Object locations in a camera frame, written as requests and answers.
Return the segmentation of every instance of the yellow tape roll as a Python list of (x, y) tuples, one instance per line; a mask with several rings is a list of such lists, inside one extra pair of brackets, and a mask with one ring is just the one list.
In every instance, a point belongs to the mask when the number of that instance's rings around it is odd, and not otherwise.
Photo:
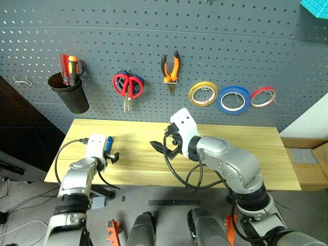
[[(196, 91), (198, 90), (208, 90), (210, 89), (213, 93), (210, 96), (210, 98), (207, 98), (204, 101), (198, 101), (194, 98), (194, 95), (196, 93)], [(212, 102), (214, 102), (217, 98), (218, 95), (218, 91), (217, 91), (217, 87), (215, 84), (208, 82), (208, 81), (203, 81), (203, 82), (199, 82), (197, 84), (195, 84), (189, 91), (189, 100), (192, 104), (199, 106), (199, 107), (204, 107), (207, 105), (210, 105)]]

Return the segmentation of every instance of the floor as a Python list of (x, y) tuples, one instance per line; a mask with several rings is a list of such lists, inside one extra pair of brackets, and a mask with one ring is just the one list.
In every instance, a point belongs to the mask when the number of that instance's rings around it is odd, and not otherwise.
[[(19, 202), (42, 192), (56, 188), (57, 184), (34, 182), (8, 182), (9, 195), (0, 200), (0, 211), (4, 212)], [(0, 197), (6, 193), (6, 183), (0, 184)], [(55, 195), (54, 190), (47, 195)], [(282, 192), (271, 191), (274, 199), (283, 205), (278, 205), (289, 228), (302, 231), (325, 243), (328, 243), (328, 192), (327, 190), (317, 192)], [(87, 228), (95, 246), (110, 245), (106, 241), (107, 221), (115, 219), (121, 222), (122, 232), (120, 242), (126, 245), (128, 232), (135, 218), (144, 211), (157, 212), (157, 238), (159, 246), (192, 245), (186, 222), (187, 212), (194, 206), (149, 206), (149, 200), (179, 199), (200, 201), (203, 208), (218, 218), (223, 225), (224, 216), (230, 212), (230, 205), (226, 202), (227, 192), (225, 189), (209, 189), (191, 192), (184, 188), (171, 187), (139, 187), (121, 186), (116, 191), (116, 197), (107, 201), (106, 206), (101, 209), (88, 211)], [(23, 209), (12, 213), (4, 227), (0, 229), (0, 235), (9, 232), (27, 222), (42, 220), (48, 222), (56, 199), (51, 197), (39, 197), (21, 206), (30, 207), (42, 203), (34, 208)], [(19, 246), (29, 246), (38, 241), (44, 234), (45, 227), (41, 223), (31, 223), (15, 232), (0, 238), (0, 245), (17, 243)], [(250, 245), (239, 237), (235, 241), (236, 246)]]

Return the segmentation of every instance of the pliers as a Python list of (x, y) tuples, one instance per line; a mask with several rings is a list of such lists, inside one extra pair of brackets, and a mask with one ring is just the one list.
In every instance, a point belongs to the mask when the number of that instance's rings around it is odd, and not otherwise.
[(178, 70), (179, 70), (179, 60), (180, 56), (177, 50), (173, 52), (174, 55), (174, 67), (172, 70), (171, 75), (168, 74), (168, 63), (167, 63), (167, 55), (162, 55), (162, 59), (160, 61), (160, 69), (162, 71), (162, 74), (164, 75), (164, 83), (168, 84), (168, 89), (170, 92), (170, 95), (172, 95), (174, 90), (174, 85), (178, 83)]

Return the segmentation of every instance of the red tape roll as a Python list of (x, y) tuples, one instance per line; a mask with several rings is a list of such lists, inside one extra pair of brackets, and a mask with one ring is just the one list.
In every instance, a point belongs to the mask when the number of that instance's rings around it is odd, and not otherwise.
[[(258, 94), (260, 94), (262, 92), (266, 92), (266, 91), (272, 92), (272, 97), (268, 101), (266, 101), (266, 102), (264, 102), (262, 104), (255, 104), (255, 103), (253, 103), (254, 98)], [(264, 108), (264, 107), (270, 105), (271, 103), (273, 103), (276, 98), (277, 98), (277, 91), (275, 90), (275, 88), (273, 88), (271, 86), (262, 87), (262, 88), (260, 88), (260, 89), (258, 89), (256, 91), (254, 91), (253, 94), (251, 95), (251, 105), (252, 105), (253, 108)]]

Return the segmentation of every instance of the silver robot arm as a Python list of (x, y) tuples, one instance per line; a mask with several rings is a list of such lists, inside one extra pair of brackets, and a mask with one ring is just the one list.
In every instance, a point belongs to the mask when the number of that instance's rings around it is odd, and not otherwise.
[(186, 108), (175, 113), (170, 123), (166, 136), (172, 135), (174, 144), (178, 144), (175, 152), (193, 161), (201, 161), (217, 171), (225, 181), (230, 196), (236, 202), (234, 206), (237, 204), (243, 215), (240, 223), (246, 236), (239, 236), (252, 245), (326, 246), (310, 236), (286, 228), (272, 196), (265, 189), (260, 163), (255, 155), (222, 138), (200, 137), (196, 122)]
[(44, 246), (92, 245), (86, 228), (91, 182), (97, 170), (107, 165), (104, 157), (107, 138), (91, 135), (83, 159), (70, 164), (58, 193), (58, 204), (50, 218)]

